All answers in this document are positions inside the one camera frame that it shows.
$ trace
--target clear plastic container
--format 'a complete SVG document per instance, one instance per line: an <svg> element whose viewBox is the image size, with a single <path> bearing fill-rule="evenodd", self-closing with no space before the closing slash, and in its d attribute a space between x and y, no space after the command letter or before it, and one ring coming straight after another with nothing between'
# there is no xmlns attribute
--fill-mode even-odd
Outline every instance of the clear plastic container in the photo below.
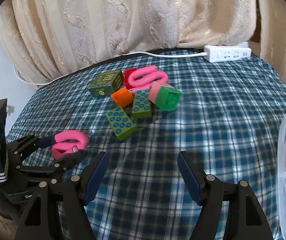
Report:
<svg viewBox="0 0 286 240"><path fill-rule="evenodd" d="M286 184L285 184L285 139L286 139L286 116L282 120L278 133L277 147L277 181L276 203L279 222L283 238L286 240Z"/></svg>

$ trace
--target red block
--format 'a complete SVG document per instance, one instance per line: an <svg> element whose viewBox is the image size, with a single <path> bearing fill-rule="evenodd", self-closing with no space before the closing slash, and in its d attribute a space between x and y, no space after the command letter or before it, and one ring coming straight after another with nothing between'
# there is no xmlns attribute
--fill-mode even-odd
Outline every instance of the red block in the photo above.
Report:
<svg viewBox="0 0 286 240"><path fill-rule="evenodd" d="M124 81L123 81L123 84L125 85L126 89L131 89L132 86L128 83L128 79L129 79L129 76L132 72L136 71L137 68L131 68L131 69L128 69L128 70L125 70L124 71Z"/></svg>

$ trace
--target yellow dot pattern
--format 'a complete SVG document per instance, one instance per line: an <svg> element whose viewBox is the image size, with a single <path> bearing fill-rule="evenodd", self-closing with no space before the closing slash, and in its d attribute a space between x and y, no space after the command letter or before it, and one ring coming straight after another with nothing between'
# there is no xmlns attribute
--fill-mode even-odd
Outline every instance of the yellow dot pattern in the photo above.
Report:
<svg viewBox="0 0 286 240"><path fill-rule="evenodd" d="M121 77L118 76L116 79L115 79L115 84L116 86L119 88L121 85L122 85L122 80L121 80Z"/></svg>

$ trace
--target plaid blanket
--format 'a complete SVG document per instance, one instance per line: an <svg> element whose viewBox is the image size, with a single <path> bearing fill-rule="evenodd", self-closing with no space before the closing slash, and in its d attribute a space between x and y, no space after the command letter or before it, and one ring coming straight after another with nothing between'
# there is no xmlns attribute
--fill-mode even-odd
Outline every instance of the plaid blanket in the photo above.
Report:
<svg viewBox="0 0 286 240"><path fill-rule="evenodd" d="M191 53L172 51L166 54ZM138 131L119 142L105 114L110 97L94 98L87 85L107 70L156 65L169 84L183 92L176 111L153 110L153 117L134 119ZM31 98L7 140L34 133L49 136L67 129L90 137L86 159L65 177L79 174L99 151L110 155L96 199L86 207L98 239L188 239L201 208L190 198L177 166L187 151L206 173L226 182L249 182L281 239L275 178L278 127L286 114L286 86L265 61L245 58L209 63L198 58L140 56L101 65L58 80ZM26 163L49 165L50 149L38 150ZM227 217L223 205L216 239ZM69 238L62 214L63 232Z"/></svg>

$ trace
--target power outlet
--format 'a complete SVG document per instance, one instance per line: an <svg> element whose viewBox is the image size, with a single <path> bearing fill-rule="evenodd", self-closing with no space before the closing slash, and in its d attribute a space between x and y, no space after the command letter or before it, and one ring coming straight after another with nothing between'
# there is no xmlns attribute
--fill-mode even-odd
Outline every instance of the power outlet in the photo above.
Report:
<svg viewBox="0 0 286 240"><path fill-rule="evenodd" d="M240 46L214 46L205 45L204 52L207 53L204 58L211 62L222 62L238 60L245 57L250 57L252 50L250 48Z"/></svg>

